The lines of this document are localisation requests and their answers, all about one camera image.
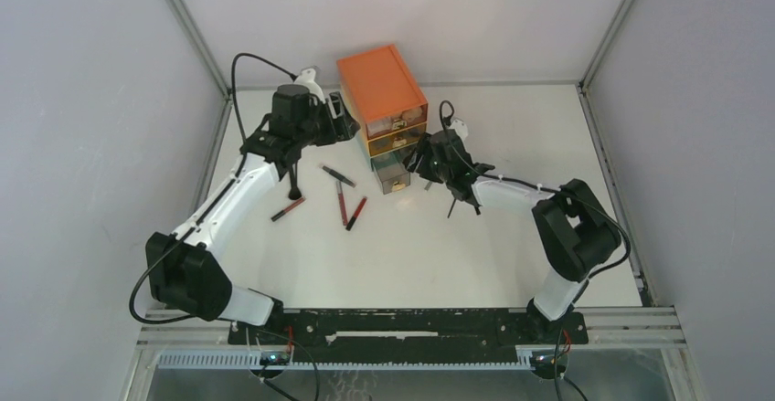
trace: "storage box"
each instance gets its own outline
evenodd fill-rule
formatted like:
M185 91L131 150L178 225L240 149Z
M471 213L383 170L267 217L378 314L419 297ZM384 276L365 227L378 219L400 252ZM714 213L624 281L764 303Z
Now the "storage box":
M411 185L411 174L404 168L401 152L384 153L371 160L382 194L395 193Z
M342 58L336 64L342 93L361 124L370 156L410 145L425 132L428 101L394 45Z

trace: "white wall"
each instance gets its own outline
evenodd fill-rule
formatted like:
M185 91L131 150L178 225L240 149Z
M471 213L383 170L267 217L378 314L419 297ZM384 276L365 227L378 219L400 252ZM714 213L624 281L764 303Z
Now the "white wall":
M395 42L420 82L581 79L621 0L186 0L221 69L247 50L292 70ZM283 76L242 66L240 83Z
M116 399L221 97L165 0L0 0L0 27L0 398Z
M593 110L713 400L772 399L775 0L637 0Z

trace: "gray floor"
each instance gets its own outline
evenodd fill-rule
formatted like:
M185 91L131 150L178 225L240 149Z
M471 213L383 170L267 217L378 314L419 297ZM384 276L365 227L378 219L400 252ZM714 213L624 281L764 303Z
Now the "gray floor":
M571 353L568 376L590 400L672 400L658 351ZM280 375L273 382L302 401L314 398L312 372ZM580 400L562 382L566 401ZM149 399L154 401L283 400L245 371L159 370ZM321 401L556 399L551 381L518 371L349 371L321 372Z

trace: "orange cabinet lid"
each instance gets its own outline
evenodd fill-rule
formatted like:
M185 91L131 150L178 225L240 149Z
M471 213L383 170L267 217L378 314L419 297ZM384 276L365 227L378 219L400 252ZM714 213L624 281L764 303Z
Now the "orange cabinet lid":
M336 65L365 122L428 104L395 45L341 58Z

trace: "marker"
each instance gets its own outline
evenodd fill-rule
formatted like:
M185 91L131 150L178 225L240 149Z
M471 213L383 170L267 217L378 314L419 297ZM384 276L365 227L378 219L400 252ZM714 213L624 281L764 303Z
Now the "marker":
M342 182L336 181L336 193L339 195L339 212L342 214L342 226L347 226L347 208L345 194L342 193Z
M288 214L289 212L291 212L296 206L298 206L301 203L303 203L304 200L306 200L306 198L302 197L302 198L296 200L295 202L291 203L290 205L288 205L288 207L286 207L282 211L280 211L277 214L271 216L271 221L279 220L280 218L282 218L282 216L284 216L285 214Z
M338 171L332 170L331 168L329 168L329 167L327 167L325 165L320 165L320 167L323 168L323 171L325 171L328 174L330 174L331 176L333 176L334 179L338 180L339 182L342 182L343 184L346 184L346 185L350 185L350 186L352 186L354 188L356 187L356 183L353 182L352 180L344 177L342 175L342 173L339 173Z
M350 218L350 222L347 223L347 230L350 230L353 228L353 225L356 223L356 220L358 219L358 216L361 213L361 209L363 209L363 205L366 204L366 197L361 199L361 203L358 204L358 208L356 208L356 212L353 214L353 217Z

